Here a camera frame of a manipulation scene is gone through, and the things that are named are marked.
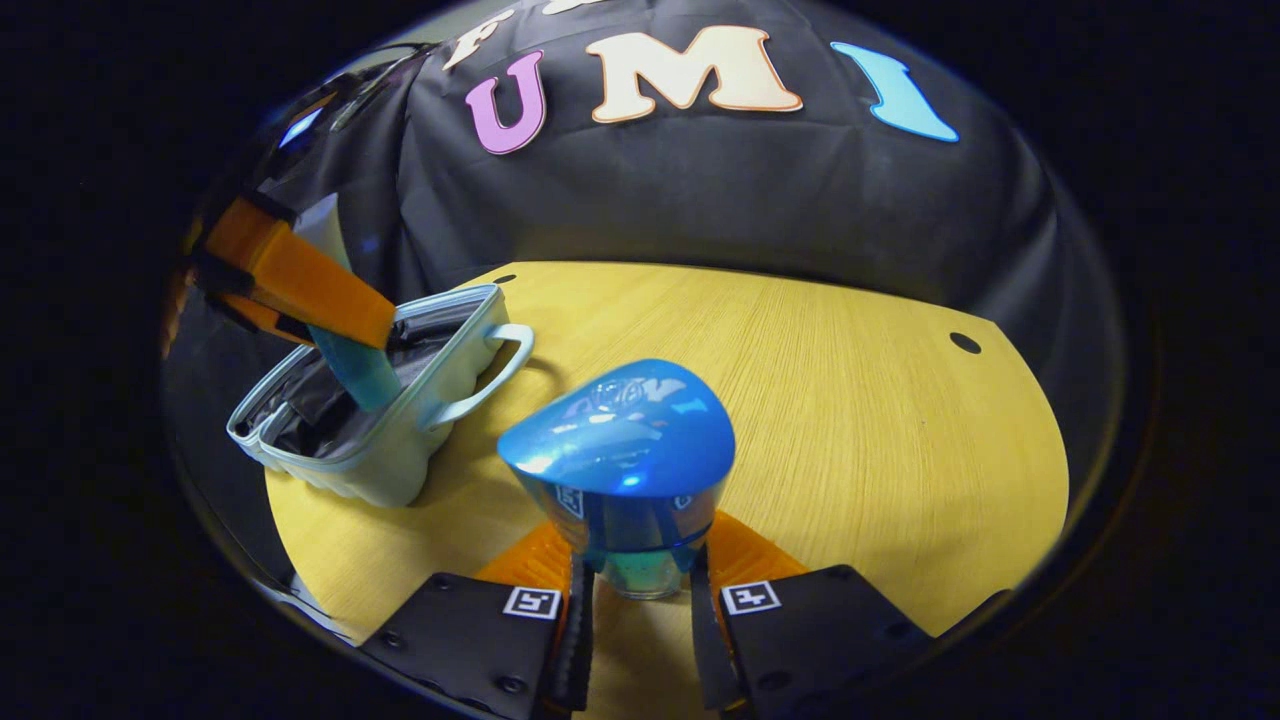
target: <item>yellow table surface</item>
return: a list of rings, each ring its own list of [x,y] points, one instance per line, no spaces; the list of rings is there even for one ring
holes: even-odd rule
[[[266,471],[289,557],[357,643],[433,573],[475,574],[544,519],[497,455],[506,429],[644,357],[685,365],[728,410],[737,457],[722,510],[810,569],[852,565],[933,635],[1015,587],[1062,529],[1057,424],[987,320],[681,265],[513,263],[466,284],[508,274],[511,322],[535,329],[534,354],[454,425],[411,506],[372,507]],[[982,352],[957,347],[952,332]],[[689,592],[634,602],[598,580],[595,598],[579,715],[714,717],[701,710]]]

